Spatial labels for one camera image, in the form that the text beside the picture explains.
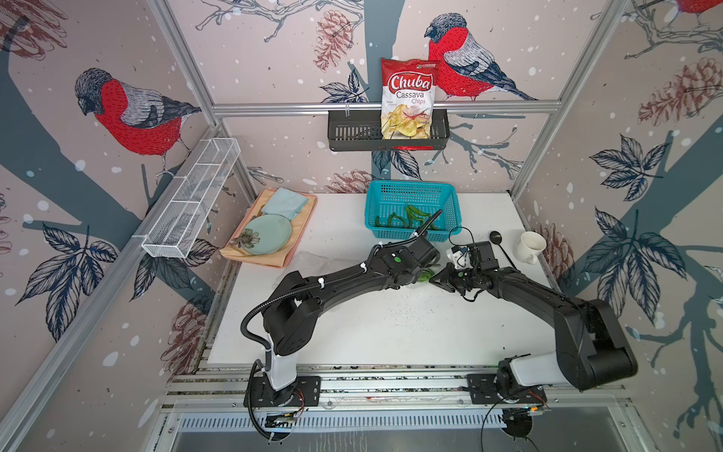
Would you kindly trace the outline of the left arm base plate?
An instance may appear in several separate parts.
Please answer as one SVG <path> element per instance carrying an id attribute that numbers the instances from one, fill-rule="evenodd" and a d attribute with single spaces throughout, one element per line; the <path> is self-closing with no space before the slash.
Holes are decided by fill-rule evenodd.
<path id="1" fill-rule="evenodd" d="M 247 384 L 243 406 L 248 408 L 301 408 L 317 407 L 321 393 L 320 377 L 297 377 L 286 388 L 276 391 L 266 374 L 254 376 Z"/>

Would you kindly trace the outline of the small green pepper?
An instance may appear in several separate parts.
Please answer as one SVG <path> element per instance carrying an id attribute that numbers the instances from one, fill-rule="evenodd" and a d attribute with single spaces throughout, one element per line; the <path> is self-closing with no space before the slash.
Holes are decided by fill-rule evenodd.
<path id="1" fill-rule="evenodd" d="M 416 230 L 438 213 L 438 210 L 423 210 L 420 206 L 380 205 L 367 215 L 367 225 L 377 230 Z"/>

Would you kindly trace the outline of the black metal spoon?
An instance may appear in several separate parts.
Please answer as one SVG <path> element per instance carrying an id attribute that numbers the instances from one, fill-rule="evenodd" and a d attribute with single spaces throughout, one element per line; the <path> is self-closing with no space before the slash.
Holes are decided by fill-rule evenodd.
<path id="1" fill-rule="evenodd" d="M 493 243 L 493 245 L 497 246 L 499 248 L 499 250 L 504 254 L 506 259 L 508 260 L 510 267 L 517 269 L 515 263 L 510 258 L 508 252 L 502 246 L 503 237 L 498 231 L 491 231 L 491 233 L 489 233 L 489 241 L 491 241 L 491 243 Z"/>

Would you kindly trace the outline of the green ceramic plate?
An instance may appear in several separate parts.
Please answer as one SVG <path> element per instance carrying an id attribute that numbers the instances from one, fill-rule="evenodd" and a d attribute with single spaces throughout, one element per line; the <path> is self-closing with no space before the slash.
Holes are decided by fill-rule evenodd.
<path id="1" fill-rule="evenodd" d="M 230 245 L 251 255 L 267 255 L 278 252 L 293 232 L 291 221 L 277 215 L 261 215 L 244 226 Z"/>

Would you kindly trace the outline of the wooden tray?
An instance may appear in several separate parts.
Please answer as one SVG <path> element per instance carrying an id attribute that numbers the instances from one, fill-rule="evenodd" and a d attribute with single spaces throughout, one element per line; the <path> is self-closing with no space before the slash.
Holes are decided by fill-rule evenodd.
<path id="1" fill-rule="evenodd" d="M 265 267 L 287 267 L 316 208 L 317 198 L 286 188 L 264 190 L 220 254 Z"/>

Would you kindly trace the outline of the Chuba cassava chips bag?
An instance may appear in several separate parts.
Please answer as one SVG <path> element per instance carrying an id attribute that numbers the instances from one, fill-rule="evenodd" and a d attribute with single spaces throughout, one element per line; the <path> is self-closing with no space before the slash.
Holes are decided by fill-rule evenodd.
<path id="1" fill-rule="evenodd" d="M 429 139 L 438 62 L 381 60 L 381 134 L 384 139 Z"/>

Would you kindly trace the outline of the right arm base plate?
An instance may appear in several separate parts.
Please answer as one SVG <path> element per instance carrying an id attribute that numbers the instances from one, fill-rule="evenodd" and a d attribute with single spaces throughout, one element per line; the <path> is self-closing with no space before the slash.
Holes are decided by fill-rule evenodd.
<path id="1" fill-rule="evenodd" d="M 502 395 L 493 374 L 467 374 L 466 388 L 474 405 L 491 405 L 495 402 L 541 406 L 547 403 L 546 393 L 541 386 L 520 387 L 509 395 Z"/>

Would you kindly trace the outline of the teal plastic mesh basket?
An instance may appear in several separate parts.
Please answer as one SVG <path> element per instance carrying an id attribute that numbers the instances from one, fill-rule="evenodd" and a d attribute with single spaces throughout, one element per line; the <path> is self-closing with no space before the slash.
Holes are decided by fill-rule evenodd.
<path id="1" fill-rule="evenodd" d="M 365 202 L 365 226 L 378 239 L 403 240 L 427 220 L 427 239 L 444 242 L 461 231 L 457 191 L 450 184 L 374 181 Z"/>

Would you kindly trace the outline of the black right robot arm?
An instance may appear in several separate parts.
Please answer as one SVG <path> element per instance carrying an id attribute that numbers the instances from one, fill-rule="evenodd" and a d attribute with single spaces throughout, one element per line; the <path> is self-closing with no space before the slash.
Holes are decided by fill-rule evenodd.
<path id="1" fill-rule="evenodd" d="M 467 267 L 451 261 L 429 282 L 468 302 L 487 292 L 554 329 L 554 351 L 506 358 L 498 364 L 496 388 L 503 399 L 541 385 L 567 383 L 587 391 L 638 374 L 638 360 L 607 302 L 571 298 L 529 279 L 516 267 L 500 267 L 489 242 L 469 244 L 466 255 Z"/>

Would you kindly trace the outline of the white ceramic cup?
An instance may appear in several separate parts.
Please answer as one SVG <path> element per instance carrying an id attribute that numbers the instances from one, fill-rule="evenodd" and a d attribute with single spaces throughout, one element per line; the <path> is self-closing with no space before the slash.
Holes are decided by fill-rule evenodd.
<path id="1" fill-rule="evenodd" d="M 521 234 L 514 254 L 518 261 L 528 265 L 536 265 L 546 248 L 547 241 L 542 235 L 527 231 Z"/>

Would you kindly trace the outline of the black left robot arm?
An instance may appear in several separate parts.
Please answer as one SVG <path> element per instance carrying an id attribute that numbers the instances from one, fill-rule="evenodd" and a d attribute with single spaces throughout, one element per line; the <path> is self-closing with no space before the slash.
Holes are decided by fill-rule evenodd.
<path id="1" fill-rule="evenodd" d="M 265 350 L 265 361 L 257 365 L 267 387 L 276 393 L 295 389 L 297 353 L 311 341 L 318 318 L 327 310 L 368 293 L 417 283 L 440 259 L 427 230 L 441 214 L 431 214 L 406 240 L 374 246 L 357 265 L 321 276 L 286 274 L 240 324 L 243 336 Z"/>

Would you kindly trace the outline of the light green folded cloth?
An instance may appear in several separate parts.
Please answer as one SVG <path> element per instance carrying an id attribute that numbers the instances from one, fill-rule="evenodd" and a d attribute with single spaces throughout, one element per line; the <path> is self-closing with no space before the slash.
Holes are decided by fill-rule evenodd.
<path id="1" fill-rule="evenodd" d="M 265 215 L 277 215 L 289 221 L 295 220 L 309 199 L 302 194 L 286 188 L 278 188 L 265 203 L 262 212 Z"/>

